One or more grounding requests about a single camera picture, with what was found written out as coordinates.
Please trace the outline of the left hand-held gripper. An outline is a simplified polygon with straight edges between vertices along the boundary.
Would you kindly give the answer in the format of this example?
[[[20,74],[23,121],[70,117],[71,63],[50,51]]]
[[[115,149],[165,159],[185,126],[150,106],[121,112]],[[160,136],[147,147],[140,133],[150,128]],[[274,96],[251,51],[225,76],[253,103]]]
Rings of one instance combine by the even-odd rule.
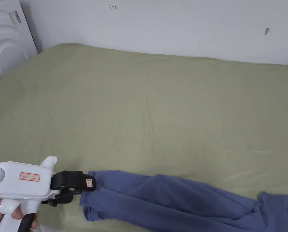
[[[97,181],[82,171],[62,171],[62,190],[52,190],[51,179],[57,157],[49,156],[40,165],[0,163],[0,232],[29,232],[42,201],[56,207],[68,204],[82,191],[94,191]]]

